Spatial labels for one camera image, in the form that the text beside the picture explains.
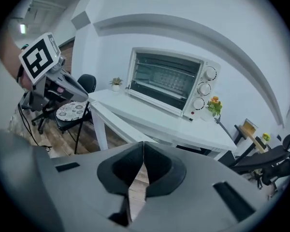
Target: chair backrest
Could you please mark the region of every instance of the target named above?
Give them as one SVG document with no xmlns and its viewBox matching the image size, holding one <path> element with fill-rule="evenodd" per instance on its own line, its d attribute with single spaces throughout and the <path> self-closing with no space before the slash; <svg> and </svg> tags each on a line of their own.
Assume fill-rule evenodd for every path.
<svg viewBox="0 0 290 232">
<path fill-rule="evenodd" d="M 96 89 L 97 80 L 93 75 L 83 74 L 77 82 L 84 88 L 87 93 L 92 93 Z"/>
</svg>

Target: oven door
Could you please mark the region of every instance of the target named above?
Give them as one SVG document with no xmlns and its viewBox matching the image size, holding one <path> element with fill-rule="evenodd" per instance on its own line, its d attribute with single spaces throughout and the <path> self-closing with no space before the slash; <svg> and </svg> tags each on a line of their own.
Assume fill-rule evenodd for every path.
<svg viewBox="0 0 290 232">
<path fill-rule="evenodd" d="M 138 52 L 134 57 L 129 93 L 182 116 L 201 61 Z"/>
</svg>

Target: black chair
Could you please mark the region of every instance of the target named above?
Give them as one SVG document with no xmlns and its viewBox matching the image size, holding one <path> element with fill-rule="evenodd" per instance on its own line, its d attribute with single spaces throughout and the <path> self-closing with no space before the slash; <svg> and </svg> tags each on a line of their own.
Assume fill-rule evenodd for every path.
<svg viewBox="0 0 290 232">
<path fill-rule="evenodd" d="M 96 81 L 96 78 L 93 75 L 83 74 L 77 80 L 77 82 L 84 88 L 84 90 L 87 93 L 92 93 L 96 89 L 97 81 Z M 81 129 L 82 129 L 83 122 L 91 119 L 91 113 L 90 113 L 90 111 L 88 109 L 88 106 L 89 106 L 89 102 L 87 101 L 83 116 L 80 119 L 77 119 L 77 120 L 74 120 L 74 121 L 62 121 L 62 120 L 60 120 L 60 119 L 58 119 L 56 117 L 56 114 L 54 114 L 56 124 L 57 124 L 59 130 L 62 131 L 62 133 L 64 133 L 65 131 L 68 131 L 69 129 L 71 129 L 72 127 L 74 127 L 74 126 L 76 126 L 78 124 L 80 125 L 79 129 L 78 129 L 78 133 L 77 133 L 76 139 L 74 139 L 73 136 L 68 131 L 70 136 L 75 141 L 75 149 L 74 149 L 74 153 L 75 154 L 77 152 L 77 144 L 78 144 L 78 139 L 79 139 L 79 135 L 80 135 L 80 132 L 81 132 Z"/>
</svg>

